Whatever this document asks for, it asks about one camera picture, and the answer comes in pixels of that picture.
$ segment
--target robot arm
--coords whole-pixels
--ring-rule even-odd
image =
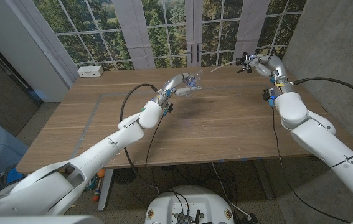
[[[294,92],[293,83],[288,81],[282,61],[275,55],[244,52],[240,64],[244,70],[254,68],[274,81],[274,88],[265,93],[271,106],[274,101],[283,127],[291,131],[300,146],[325,162],[353,193],[353,151],[335,137],[336,130],[330,121],[306,108],[300,95]]]
[[[186,95],[200,90],[198,76],[183,73],[171,78],[147,102],[142,112],[125,118],[118,131],[107,136],[76,158],[45,166],[20,181],[0,198],[0,216],[60,215],[79,198],[90,179],[120,151],[144,136],[143,129],[153,128],[166,114],[173,94]],[[177,89],[181,83],[190,87]]]

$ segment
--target window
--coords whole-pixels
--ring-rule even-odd
[[[204,0],[202,12],[202,66],[233,60],[243,1]]]
[[[33,0],[76,66],[134,69],[111,0]]]
[[[187,67],[184,0],[142,0],[156,68]]]
[[[256,54],[283,58],[306,0],[270,0]]]

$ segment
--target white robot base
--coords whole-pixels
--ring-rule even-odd
[[[167,191],[158,195],[150,203],[145,224],[191,223],[198,219],[199,223],[234,223],[232,209],[221,196],[214,192],[195,185],[174,187],[173,191],[182,203],[183,213],[181,203],[174,192]],[[187,211],[186,201],[189,203],[189,211]]]

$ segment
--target blue connector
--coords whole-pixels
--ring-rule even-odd
[[[274,106],[273,99],[268,100],[270,106]]]

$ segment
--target table top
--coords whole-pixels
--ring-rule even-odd
[[[17,170],[33,172],[43,166],[80,155],[98,141],[117,131],[120,108],[126,94],[141,83],[160,88],[178,73],[203,70],[201,91],[190,98],[173,96],[174,110],[162,120],[151,146],[147,166],[236,161],[278,157],[273,133],[272,112],[262,99],[263,89],[271,88],[269,78],[255,71],[236,74],[239,69],[227,66],[212,73],[213,67],[167,68],[104,72],[101,77],[79,78],[48,120]],[[331,121],[337,137],[353,150],[352,137],[303,86],[295,90],[309,110]],[[132,94],[124,118],[138,113],[155,96],[149,87]],[[280,124],[275,111],[276,131],[282,156],[308,156],[289,131]],[[128,147],[131,160],[139,167],[155,128]],[[121,151],[105,167],[129,167]]]

